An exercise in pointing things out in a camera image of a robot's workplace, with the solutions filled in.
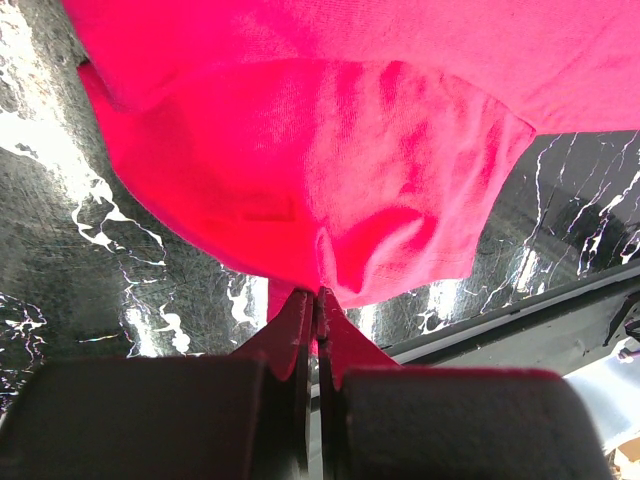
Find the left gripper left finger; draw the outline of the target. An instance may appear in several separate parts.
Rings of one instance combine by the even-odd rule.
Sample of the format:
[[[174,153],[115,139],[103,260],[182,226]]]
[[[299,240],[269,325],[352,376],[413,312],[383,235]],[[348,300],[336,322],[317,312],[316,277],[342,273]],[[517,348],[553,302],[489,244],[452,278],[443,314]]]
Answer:
[[[310,293],[229,355],[50,362],[1,425],[5,479],[304,479]]]

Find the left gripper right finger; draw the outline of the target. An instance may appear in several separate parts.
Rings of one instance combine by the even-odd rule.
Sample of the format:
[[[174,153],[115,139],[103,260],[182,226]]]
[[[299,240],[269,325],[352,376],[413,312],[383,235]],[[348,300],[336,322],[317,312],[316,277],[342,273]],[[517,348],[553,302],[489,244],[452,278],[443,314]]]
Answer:
[[[328,479],[607,479],[582,401],[557,374],[403,366],[317,297]]]

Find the pink t shirt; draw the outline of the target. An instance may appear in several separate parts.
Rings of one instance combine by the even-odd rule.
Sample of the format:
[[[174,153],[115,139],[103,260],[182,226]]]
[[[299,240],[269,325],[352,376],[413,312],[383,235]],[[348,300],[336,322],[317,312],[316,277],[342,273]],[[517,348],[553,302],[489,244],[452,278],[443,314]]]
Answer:
[[[540,134],[639,126],[635,1],[67,1],[132,196],[345,307],[467,277]]]

